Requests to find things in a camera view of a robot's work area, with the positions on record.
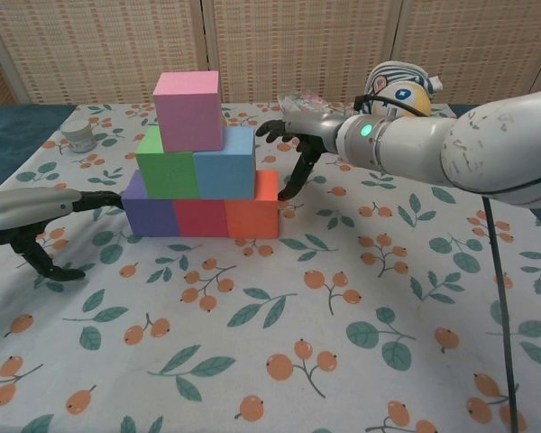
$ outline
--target foam block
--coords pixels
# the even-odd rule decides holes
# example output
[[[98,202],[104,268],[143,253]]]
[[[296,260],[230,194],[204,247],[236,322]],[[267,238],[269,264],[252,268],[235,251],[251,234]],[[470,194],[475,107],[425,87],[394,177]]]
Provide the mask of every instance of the foam block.
[[[279,172],[258,170],[254,200],[226,200],[229,237],[279,237]]]
[[[228,237],[223,200],[174,200],[174,213],[185,237]]]
[[[172,200],[150,200],[137,170],[122,195],[124,211],[137,236],[180,236]]]
[[[154,92],[165,152],[223,148],[218,72],[163,72]]]
[[[203,199],[254,198],[254,128],[224,129],[224,149],[195,152],[198,190]]]
[[[192,153],[165,153],[158,126],[148,128],[135,155],[149,198],[199,198]]]

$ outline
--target black cable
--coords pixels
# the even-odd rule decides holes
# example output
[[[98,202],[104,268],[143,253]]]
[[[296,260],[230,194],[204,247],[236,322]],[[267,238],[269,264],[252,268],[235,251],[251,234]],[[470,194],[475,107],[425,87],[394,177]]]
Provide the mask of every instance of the black cable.
[[[517,433],[517,399],[515,395],[515,378],[513,377],[513,358],[511,355],[511,331],[509,324],[509,309],[507,307],[507,295],[505,294],[505,283],[503,280],[503,270],[501,268],[501,258],[499,256],[499,246],[497,245],[497,231],[495,230],[495,224],[493,223],[491,203],[486,197],[483,197],[482,199],[483,206],[485,208],[485,215],[487,217],[487,228],[489,230],[489,240],[491,242],[493,264],[495,265],[495,275],[497,277],[497,290],[499,291],[501,325],[503,326],[503,353],[505,355],[505,371],[507,373],[507,388],[509,393],[511,433]]]
[[[428,117],[428,115],[426,115],[422,111],[418,111],[416,108],[413,108],[409,104],[400,102],[396,99],[393,99],[392,97],[380,97],[379,95],[362,95],[360,97],[356,97],[354,99],[354,105],[353,105],[354,111],[361,111],[362,104],[366,101],[386,102],[393,106],[402,108],[403,110],[409,111],[412,115],[416,115],[417,117]]]

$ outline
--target orange block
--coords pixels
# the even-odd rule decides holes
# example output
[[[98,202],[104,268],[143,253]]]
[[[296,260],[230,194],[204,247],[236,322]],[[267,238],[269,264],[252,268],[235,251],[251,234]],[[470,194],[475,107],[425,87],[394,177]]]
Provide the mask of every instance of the orange block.
[[[225,200],[229,237],[279,237],[279,172],[257,170],[254,200]]]

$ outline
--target small jar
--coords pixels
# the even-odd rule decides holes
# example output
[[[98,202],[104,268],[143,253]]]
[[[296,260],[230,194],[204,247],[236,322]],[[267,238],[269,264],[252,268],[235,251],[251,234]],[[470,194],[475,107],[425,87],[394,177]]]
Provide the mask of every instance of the small jar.
[[[69,140],[69,147],[75,153],[90,152],[96,147],[92,126],[88,120],[71,120],[60,127],[62,135]]]

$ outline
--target floral tablecloth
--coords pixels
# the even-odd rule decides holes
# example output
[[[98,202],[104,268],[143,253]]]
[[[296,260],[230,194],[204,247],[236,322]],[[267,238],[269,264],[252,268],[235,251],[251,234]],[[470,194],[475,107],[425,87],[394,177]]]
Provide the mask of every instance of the floral tablecloth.
[[[2,189],[124,190],[153,106],[71,117],[98,146],[75,154],[55,133]],[[293,146],[257,146],[284,182]],[[541,432],[541,225],[494,211],[521,426]],[[140,239],[110,207],[66,216],[40,242],[83,281],[44,280],[0,247],[0,433],[507,431],[485,226],[479,197],[334,155],[281,205],[276,241]]]

